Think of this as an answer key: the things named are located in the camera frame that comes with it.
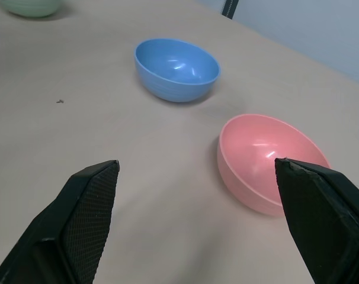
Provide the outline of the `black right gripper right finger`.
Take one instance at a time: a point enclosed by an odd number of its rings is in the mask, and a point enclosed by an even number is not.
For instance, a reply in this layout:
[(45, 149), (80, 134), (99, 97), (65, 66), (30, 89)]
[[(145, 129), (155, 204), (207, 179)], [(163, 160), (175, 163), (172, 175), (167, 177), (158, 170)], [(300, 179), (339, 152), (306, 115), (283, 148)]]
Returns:
[(359, 189), (342, 173), (288, 158), (275, 175), (291, 236), (315, 283), (359, 283)]

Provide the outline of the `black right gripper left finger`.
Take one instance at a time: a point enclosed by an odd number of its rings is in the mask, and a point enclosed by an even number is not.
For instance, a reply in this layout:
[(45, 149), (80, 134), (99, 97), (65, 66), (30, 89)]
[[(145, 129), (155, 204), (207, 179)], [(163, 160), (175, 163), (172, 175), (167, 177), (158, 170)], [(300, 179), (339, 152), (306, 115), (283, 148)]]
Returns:
[(120, 171), (110, 160), (73, 174), (0, 265), (0, 283), (92, 283), (110, 231)]

